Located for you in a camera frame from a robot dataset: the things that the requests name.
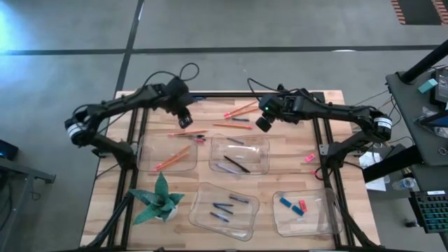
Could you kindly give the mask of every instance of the computer keyboard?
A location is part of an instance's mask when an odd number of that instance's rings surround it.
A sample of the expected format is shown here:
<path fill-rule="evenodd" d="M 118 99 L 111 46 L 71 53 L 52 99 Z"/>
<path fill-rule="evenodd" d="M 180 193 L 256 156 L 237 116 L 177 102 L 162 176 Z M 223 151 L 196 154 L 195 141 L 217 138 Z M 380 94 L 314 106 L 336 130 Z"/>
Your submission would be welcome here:
<path fill-rule="evenodd" d="M 426 233 L 448 232 L 448 194 L 445 191 L 411 192 L 409 202 Z"/>

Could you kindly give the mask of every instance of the wooden tabletop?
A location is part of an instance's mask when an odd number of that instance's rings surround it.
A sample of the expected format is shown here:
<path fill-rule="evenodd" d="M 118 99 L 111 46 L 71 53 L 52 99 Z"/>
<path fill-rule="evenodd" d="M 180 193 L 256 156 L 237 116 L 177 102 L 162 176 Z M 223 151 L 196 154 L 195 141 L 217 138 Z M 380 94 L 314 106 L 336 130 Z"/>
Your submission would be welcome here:
<path fill-rule="evenodd" d="M 128 95 L 132 92 L 119 92 Z M 334 104 L 343 104 L 342 91 L 324 91 L 325 100 Z M 282 237 L 277 232 L 272 213 L 272 196 L 277 191 L 301 191 L 323 188 L 323 182 L 318 181 L 311 174 L 319 167 L 318 152 L 312 121 L 302 121 L 298 125 L 284 122 L 274 122 L 268 133 L 262 132 L 255 125 L 261 111 L 245 115 L 253 129 L 234 129 L 213 126 L 213 123 L 224 123 L 224 113 L 253 102 L 254 98 L 208 98 L 190 105 L 194 123 L 189 126 L 191 130 L 208 130 L 203 133 L 208 141 L 197 148 L 197 165 L 191 171 L 164 173 L 169 183 L 171 193 L 184 193 L 177 215 L 170 221 L 162 223 L 160 220 L 133 225 L 129 234 L 128 249 L 151 250 L 161 246 L 166 249 L 185 250 L 289 250 L 289 249 L 332 249 L 334 248 L 331 235 L 314 235 L 302 237 Z M 131 112 L 126 113 L 115 124 L 109 127 L 107 136 L 119 141 L 126 139 Z M 141 116 L 137 117 L 137 140 Z M 335 141 L 343 141 L 351 135 L 350 124 L 347 122 L 330 121 Z M 163 110 L 150 111 L 146 124 L 146 135 L 166 136 L 168 133 L 182 132 L 177 118 L 166 114 Z M 321 132 L 325 139 L 323 123 Z M 259 176 L 235 176 L 213 171 L 209 167 L 209 151 L 211 137 L 223 134 L 229 137 L 252 136 L 264 137 L 269 140 L 269 172 Z M 316 159 L 306 163 L 309 154 L 315 154 Z M 98 172 L 108 169 L 116 161 L 112 157 L 104 158 L 99 163 Z M 110 218 L 116 196 L 119 168 L 115 168 L 101 176 L 94 184 L 90 207 L 85 221 L 81 245 L 91 242 Z M 349 212 L 364 233 L 375 243 L 379 238 L 375 221 L 370 208 L 367 190 L 361 170 L 345 165 L 341 169 L 342 180 Z M 149 171 L 140 171 L 137 188 L 153 191 L 157 174 Z M 208 182 L 221 188 L 235 191 L 243 195 L 258 198 L 260 208 L 255 217 L 253 236 L 248 241 L 240 241 L 223 234 L 192 225 L 188 216 L 195 201 L 200 183 Z M 133 218 L 144 209 L 144 204 L 135 200 Z M 121 237 L 119 222 L 117 241 Z"/>

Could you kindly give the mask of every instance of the concrete floor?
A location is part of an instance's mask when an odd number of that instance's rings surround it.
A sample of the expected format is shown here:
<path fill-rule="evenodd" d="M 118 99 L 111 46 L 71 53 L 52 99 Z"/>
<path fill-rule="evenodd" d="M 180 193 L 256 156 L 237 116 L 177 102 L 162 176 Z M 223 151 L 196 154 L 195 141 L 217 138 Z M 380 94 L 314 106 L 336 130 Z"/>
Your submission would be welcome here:
<path fill-rule="evenodd" d="M 123 49 L 137 0 L 0 1 L 0 50 Z M 145 0 L 135 48 L 401 46 L 443 42 L 448 28 L 402 26 L 389 0 Z M 342 90 L 348 104 L 386 89 L 384 77 L 428 51 L 133 55 L 124 90 L 154 71 L 196 62 L 193 90 L 247 90 L 252 77 L 275 87 Z M 98 159 L 71 144 L 63 126 L 75 107 L 110 99 L 123 55 L 0 56 L 0 139 L 20 147 L 18 162 L 57 175 L 30 201 L 10 251 L 78 246 Z M 154 82 L 167 81 L 158 76 Z M 380 106 L 387 94 L 367 104 Z M 408 135 L 400 123 L 393 139 Z M 407 200 L 372 202 L 381 244 L 443 251 L 437 235 L 407 229 Z"/>

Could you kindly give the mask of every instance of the white pot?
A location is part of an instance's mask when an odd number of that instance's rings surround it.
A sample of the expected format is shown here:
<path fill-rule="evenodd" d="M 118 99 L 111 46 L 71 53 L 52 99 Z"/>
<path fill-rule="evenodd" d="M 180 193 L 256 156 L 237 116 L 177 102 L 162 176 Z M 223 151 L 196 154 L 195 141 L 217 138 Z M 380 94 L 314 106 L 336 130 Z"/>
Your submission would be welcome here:
<path fill-rule="evenodd" d="M 171 220 L 172 218 L 174 218 L 176 216 L 177 209 L 178 209 L 178 207 L 176 206 L 176 207 L 174 207 L 174 209 L 171 210 L 171 213 L 169 213 L 168 218 L 166 219 L 166 221 L 169 221 L 169 220 Z M 154 218 L 163 221 L 161 217 L 154 217 Z"/>

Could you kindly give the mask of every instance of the potted plant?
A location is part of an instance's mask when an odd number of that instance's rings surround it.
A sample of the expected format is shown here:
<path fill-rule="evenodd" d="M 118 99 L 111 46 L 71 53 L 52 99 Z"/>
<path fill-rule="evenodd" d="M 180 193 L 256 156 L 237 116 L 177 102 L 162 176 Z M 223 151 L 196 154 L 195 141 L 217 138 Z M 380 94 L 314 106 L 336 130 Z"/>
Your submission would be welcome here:
<path fill-rule="evenodd" d="M 155 182 L 154 192 L 138 189 L 131 189 L 129 192 L 146 205 L 146 209 L 135 218 L 134 225 L 152 218 L 164 222 L 172 219 L 177 214 L 177 204 L 184 196 L 180 193 L 168 193 L 168 183 L 162 172 Z"/>

